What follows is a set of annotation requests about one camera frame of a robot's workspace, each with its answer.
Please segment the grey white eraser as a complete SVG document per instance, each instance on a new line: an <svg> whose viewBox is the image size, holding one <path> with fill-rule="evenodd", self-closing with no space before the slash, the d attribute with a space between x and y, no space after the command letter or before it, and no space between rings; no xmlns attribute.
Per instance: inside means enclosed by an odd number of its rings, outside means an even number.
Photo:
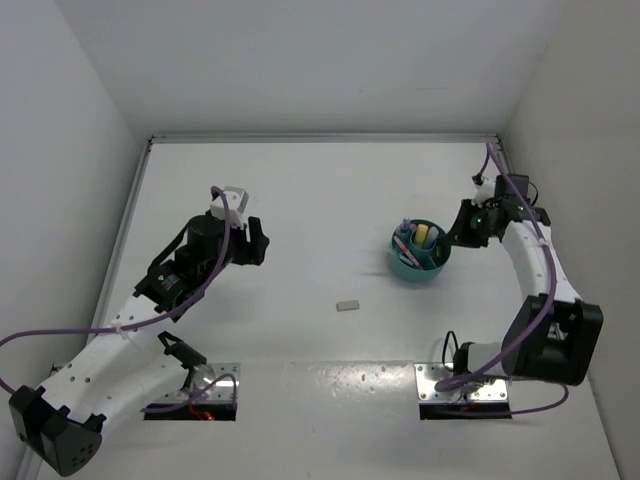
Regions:
<svg viewBox="0 0 640 480"><path fill-rule="evenodd" d="M336 310L338 312L354 311L360 308L358 300L347 300L336 303Z"/></svg>

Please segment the clear blue-capped glue bottle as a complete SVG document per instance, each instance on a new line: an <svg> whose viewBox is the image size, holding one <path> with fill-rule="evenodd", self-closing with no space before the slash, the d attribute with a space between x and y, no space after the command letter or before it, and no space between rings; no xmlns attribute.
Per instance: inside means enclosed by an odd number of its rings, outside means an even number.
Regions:
<svg viewBox="0 0 640 480"><path fill-rule="evenodd" d="M400 225L395 230L395 235L404 245L407 245L407 242L411 239L412 235L410 218L402 219Z"/></svg>

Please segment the yellow highlighter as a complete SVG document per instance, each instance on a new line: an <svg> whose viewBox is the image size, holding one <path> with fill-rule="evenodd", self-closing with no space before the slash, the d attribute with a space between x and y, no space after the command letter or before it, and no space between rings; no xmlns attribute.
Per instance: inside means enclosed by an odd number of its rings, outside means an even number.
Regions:
<svg viewBox="0 0 640 480"><path fill-rule="evenodd" d="M429 226L427 224L418 224L414 235L414 243L420 248L425 248L425 241L427 240L429 233Z"/></svg>

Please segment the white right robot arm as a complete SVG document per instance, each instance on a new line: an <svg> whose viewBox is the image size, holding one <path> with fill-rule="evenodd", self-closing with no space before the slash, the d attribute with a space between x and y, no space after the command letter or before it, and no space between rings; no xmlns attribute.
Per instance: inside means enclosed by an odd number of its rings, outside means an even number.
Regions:
<svg viewBox="0 0 640 480"><path fill-rule="evenodd" d="M452 376L438 390L490 377L581 384L604 323L602 309L585 302L568 280L550 218L527 196L528 176L477 174L473 182L476 194L462 201L446 243L481 248L498 239L512 261L523 303L502 341L461 345Z"/></svg>

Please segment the teal round organizer container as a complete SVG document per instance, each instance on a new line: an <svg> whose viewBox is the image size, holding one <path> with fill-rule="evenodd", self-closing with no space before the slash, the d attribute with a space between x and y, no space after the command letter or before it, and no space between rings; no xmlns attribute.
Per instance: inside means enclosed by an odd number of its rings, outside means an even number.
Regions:
<svg viewBox="0 0 640 480"><path fill-rule="evenodd" d="M445 231L434 222L404 218L394 230L387 260L399 279L424 285L444 269L451 254Z"/></svg>

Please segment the pink thin pen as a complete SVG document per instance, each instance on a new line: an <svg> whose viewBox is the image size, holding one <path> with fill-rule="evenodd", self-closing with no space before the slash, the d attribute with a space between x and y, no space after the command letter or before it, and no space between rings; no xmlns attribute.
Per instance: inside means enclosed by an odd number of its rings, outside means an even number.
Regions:
<svg viewBox="0 0 640 480"><path fill-rule="evenodd" d="M393 236L393 241L400 248L403 254L409 259L409 261L419 270L424 270L420 262L414 257L409 248L400 240L397 235Z"/></svg>

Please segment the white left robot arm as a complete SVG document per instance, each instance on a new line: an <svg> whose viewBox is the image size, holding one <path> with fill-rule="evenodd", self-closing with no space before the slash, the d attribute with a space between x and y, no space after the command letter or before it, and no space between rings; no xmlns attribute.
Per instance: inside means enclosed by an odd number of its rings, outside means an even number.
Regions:
<svg viewBox="0 0 640 480"><path fill-rule="evenodd" d="M151 262L105 332L66 366L9 399L19 439L62 477L85 467L117 425L181 389L212 386L206 357L170 328L228 264L262 264L261 221L227 228L209 213L191 218Z"/></svg>

